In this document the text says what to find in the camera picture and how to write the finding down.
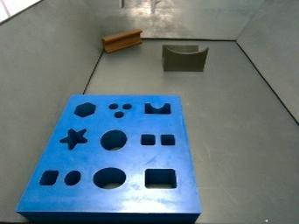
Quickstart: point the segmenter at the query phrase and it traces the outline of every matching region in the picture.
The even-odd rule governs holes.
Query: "wooden block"
[[[143,31],[140,29],[135,29],[132,31],[123,31],[111,36],[105,36],[101,39],[105,52],[112,53],[130,46],[143,44],[143,40],[140,38],[142,32]]]

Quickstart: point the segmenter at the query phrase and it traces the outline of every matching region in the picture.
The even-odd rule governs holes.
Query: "circular hole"
[[[119,150],[127,144],[127,135],[120,130],[111,130],[100,138],[100,144],[103,148],[108,151]]]
[[[110,105],[108,105],[108,108],[110,108],[110,109],[118,109],[118,104],[116,104],[116,103],[110,104]]]
[[[132,105],[130,103],[123,105],[123,109],[131,109],[131,108],[132,108]]]
[[[124,116],[124,112],[118,111],[118,112],[115,113],[115,118],[122,118],[123,116]]]
[[[93,183],[104,189],[120,187],[127,181],[126,173],[118,168],[105,168],[93,175]]]
[[[64,178],[65,185],[75,186],[79,182],[80,182],[80,172],[71,171]]]

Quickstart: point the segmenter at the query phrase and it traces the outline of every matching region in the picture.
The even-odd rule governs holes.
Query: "square hole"
[[[155,135],[142,135],[142,145],[155,145]]]
[[[175,145],[174,135],[162,135],[162,145]]]
[[[56,183],[57,177],[57,171],[45,171],[41,175],[40,186],[52,186]]]
[[[154,189],[176,188],[176,175],[174,169],[147,169],[144,171],[144,186]]]

